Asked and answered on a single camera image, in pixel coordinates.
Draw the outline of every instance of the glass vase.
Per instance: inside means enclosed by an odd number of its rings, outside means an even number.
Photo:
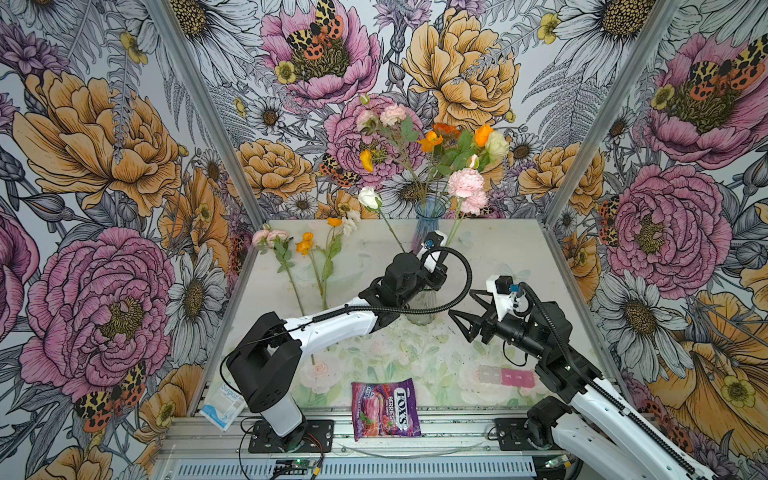
[[[423,202],[416,204],[416,231],[411,239],[411,251],[419,253],[427,233],[439,228],[439,221],[448,210],[448,201],[440,195],[428,195]]]
[[[413,297],[413,300],[408,302],[408,307],[411,309],[425,309],[435,308],[437,306],[437,292],[434,290],[423,290]],[[414,325],[429,325],[437,318],[437,313],[430,313],[429,315],[415,315],[406,313],[406,318],[410,323]]]

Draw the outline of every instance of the flower stem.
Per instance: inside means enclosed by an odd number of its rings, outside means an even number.
[[[377,211],[379,212],[379,216],[384,219],[384,222],[386,223],[386,226],[389,228],[389,231],[392,232],[392,236],[395,237],[397,246],[400,247],[400,250],[402,250],[403,253],[405,253],[406,249],[402,247],[402,243],[400,243],[400,239],[397,237],[397,235],[395,235],[395,231],[392,229],[392,225],[389,224],[389,220],[386,219],[386,215],[380,209]]]
[[[293,281],[293,274],[290,272],[290,268],[288,268],[287,263],[283,263],[283,266],[286,267],[286,273],[288,273],[288,280],[290,280],[290,284],[293,286],[293,292],[296,294],[296,301],[299,303],[299,310],[301,310],[301,316],[306,316],[306,313],[304,312],[304,305],[301,304],[301,299],[299,298],[299,289],[296,288],[296,282]]]

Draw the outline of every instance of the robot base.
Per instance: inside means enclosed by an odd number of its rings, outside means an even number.
[[[314,436],[320,442],[323,452],[328,453],[333,446],[333,420],[306,420],[306,431],[303,434]],[[285,439],[275,435],[266,420],[260,420],[253,426],[248,453],[317,453],[317,445],[301,440],[300,437],[298,440],[300,440],[299,446],[287,452],[284,445]]]

